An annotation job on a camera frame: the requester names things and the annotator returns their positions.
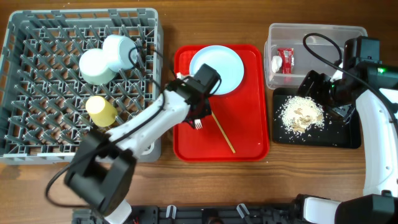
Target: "dish rack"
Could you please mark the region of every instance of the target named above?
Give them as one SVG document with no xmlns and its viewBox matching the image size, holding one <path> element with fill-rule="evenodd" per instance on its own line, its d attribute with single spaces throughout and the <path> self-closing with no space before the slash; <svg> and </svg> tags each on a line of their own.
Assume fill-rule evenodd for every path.
<svg viewBox="0 0 398 224">
<path fill-rule="evenodd" d="M 140 66 L 120 71 L 105 85 L 82 78 L 81 55 L 101 48 L 111 34 L 142 46 Z M 0 57 L 0 162 L 52 164 L 70 162 L 94 123 L 85 102 L 105 97 L 118 110 L 109 128 L 135 117 L 159 95 L 163 30 L 149 8 L 16 11 L 11 14 Z M 140 157 L 154 162 L 160 139 Z"/>
</svg>

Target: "wooden stick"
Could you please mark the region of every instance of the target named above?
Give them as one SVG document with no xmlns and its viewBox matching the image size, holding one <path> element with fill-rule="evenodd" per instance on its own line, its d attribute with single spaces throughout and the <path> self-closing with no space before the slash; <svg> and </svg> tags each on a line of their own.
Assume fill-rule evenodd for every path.
<svg viewBox="0 0 398 224">
<path fill-rule="evenodd" d="M 226 142 L 228 143 L 229 147 L 231 148 L 231 151 L 232 151 L 233 153 L 235 153 L 235 149 L 234 149 L 234 147 L 232 146 L 231 142 L 229 141 L 229 139 L 228 139 L 227 135 L 225 134 L 223 128 L 221 127 L 220 123 L 218 122 L 218 120 L 217 120 L 217 118 L 216 118 L 216 115 L 214 115 L 213 112 L 211 112 L 211 115 L 213 116 L 214 120 L 216 121 L 216 123 L 217 123 L 217 125 L 218 125 L 218 128 L 220 129 L 221 133 L 223 133 L 223 136 L 224 136 Z"/>
</svg>

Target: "light blue plate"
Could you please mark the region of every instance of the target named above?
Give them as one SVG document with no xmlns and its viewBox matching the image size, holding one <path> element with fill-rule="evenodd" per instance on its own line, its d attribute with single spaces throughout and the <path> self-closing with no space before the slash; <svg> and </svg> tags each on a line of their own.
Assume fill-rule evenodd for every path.
<svg viewBox="0 0 398 224">
<path fill-rule="evenodd" d="M 204 63 L 214 68 L 221 76 L 222 82 L 215 95 L 227 94 L 236 89 L 242 82 L 243 62 L 235 51 L 219 45 L 212 45 L 199 50 L 193 56 L 189 65 L 190 74 L 195 74 Z M 210 93 L 217 89 L 218 83 Z"/>
</svg>

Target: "red packet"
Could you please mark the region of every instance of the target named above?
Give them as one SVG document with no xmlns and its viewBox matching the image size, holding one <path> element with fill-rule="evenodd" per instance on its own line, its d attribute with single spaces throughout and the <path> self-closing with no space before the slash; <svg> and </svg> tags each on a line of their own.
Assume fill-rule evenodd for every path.
<svg viewBox="0 0 398 224">
<path fill-rule="evenodd" d="M 293 48 L 278 48 L 278 55 L 282 58 L 282 73 L 291 74 L 294 65 Z"/>
</svg>

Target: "brown wood surface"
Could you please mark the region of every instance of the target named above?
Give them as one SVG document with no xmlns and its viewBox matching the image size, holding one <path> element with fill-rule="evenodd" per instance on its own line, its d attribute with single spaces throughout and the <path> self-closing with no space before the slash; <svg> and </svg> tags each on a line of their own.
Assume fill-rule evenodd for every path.
<svg viewBox="0 0 398 224">
<path fill-rule="evenodd" d="M 164 53 L 169 58 L 188 44 L 252 44 L 263 52 L 273 22 L 296 22 L 363 26 L 369 36 L 381 40 L 383 61 L 398 65 L 398 4 L 382 2 L 0 0 L 0 37 L 16 10 L 153 7 L 159 13 Z M 266 95 L 271 120 L 272 92 L 267 90 Z M 137 167 L 127 196 L 131 204 L 289 202 L 299 193 L 349 200 L 361 196 L 364 185 L 363 147 L 350 150 L 272 142 L 261 162 L 187 164 L 175 157 L 169 131 L 162 137 L 162 150 L 159 161 Z M 70 223 L 71 210 L 44 200 L 45 185 L 63 166 L 0 164 L 0 223 Z M 79 202 L 61 181 L 51 196 L 65 203 Z"/>
</svg>

